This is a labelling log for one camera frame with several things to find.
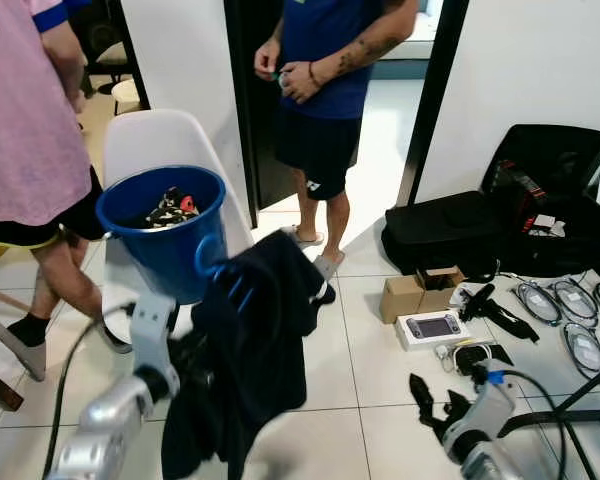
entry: hand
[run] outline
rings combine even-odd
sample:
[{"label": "hand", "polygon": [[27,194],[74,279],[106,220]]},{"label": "hand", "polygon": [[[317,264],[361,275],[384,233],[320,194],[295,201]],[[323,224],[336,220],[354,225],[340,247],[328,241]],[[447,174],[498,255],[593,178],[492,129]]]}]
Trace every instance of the hand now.
[{"label": "hand", "polygon": [[309,71],[310,62],[290,62],[282,67],[282,95],[291,97],[298,105],[313,97],[321,88]]},{"label": "hand", "polygon": [[256,51],[253,62],[256,75],[262,80],[272,82],[279,56],[280,42],[275,38],[270,38]]},{"label": "hand", "polygon": [[78,113],[82,113],[84,111],[84,107],[87,104],[87,99],[84,96],[84,92],[82,90],[78,90],[72,98],[69,98],[69,103],[73,107],[73,111]]}]

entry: small cardboard box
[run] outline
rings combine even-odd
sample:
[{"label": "small cardboard box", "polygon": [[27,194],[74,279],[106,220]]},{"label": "small cardboard box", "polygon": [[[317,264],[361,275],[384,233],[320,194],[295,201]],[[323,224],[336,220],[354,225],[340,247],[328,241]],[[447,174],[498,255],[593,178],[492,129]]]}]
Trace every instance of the small cardboard box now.
[{"label": "small cardboard box", "polygon": [[384,284],[380,313],[384,323],[395,323],[399,315],[416,313],[424,289],[414,275],[389,278]]},{"label": "small cardboard box", "polygon": [[458,267],[418,272],[418,283],[424,288],[424,292],[417,313],[438,312],[449,308],[453,292],[465,278]]}]

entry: white box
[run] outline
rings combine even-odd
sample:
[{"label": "white box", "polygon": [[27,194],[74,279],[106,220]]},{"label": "white box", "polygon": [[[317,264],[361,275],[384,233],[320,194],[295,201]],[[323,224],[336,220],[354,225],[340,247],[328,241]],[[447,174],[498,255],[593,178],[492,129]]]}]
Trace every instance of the white box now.
[{"label": "white box", "polygon": [[460,321],[455,310],[400,316],[396,321],[396,330],[405,350],[434,348],[441,343],[471,338],[471,332]]}]

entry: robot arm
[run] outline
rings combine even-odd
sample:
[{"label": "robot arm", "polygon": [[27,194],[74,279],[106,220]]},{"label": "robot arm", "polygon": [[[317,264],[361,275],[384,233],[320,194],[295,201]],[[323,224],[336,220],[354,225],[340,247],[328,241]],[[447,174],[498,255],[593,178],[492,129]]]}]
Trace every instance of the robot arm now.
[{"label": "robot arm", "polygon": [[133,375],[123,378],[82,413],[47,480],[115,480],[128,446],[155,404],[173,397],[180,380],[169,360],[167,337],[178,315],[175,300],[147,293],[131,319]]},{"label": "robot arm", "polygon": [[522,480],[514,463],[493,441],[515,409],[515,391],[501,374],[508,365],[499,360],[479,362],[483,378],[474,376],[480,389],[474,404],[449,390],[445,420],[433,416],[433,397],[424,380],[411,375],[409,386],[418,406],[420,422],[431,427],[449,458],[462,465],[470,480]]}]

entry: navy shorts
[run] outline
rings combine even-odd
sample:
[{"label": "navy shorts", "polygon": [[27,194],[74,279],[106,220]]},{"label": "navy shorts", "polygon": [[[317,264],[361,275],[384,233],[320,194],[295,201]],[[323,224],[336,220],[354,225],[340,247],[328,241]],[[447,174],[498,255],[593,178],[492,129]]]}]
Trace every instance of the navy shorts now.
[{"label": "navy shorts", "polygon": [[101,239],[105,232],[96,216],[96,202],[101,194],[102,187],[92,167],[91,191],[86,197],[46,225],[0,222],[0,245],[29,249],[44,247],[58,238],[61,226],[87,240]]},{"label": "navy shorts", "polygon": [[347,170],[355,163],[361,123],[361,118],[314,118],[280,107],[276,157],[305,173],[309,198],[330,200],[344,191]]}]

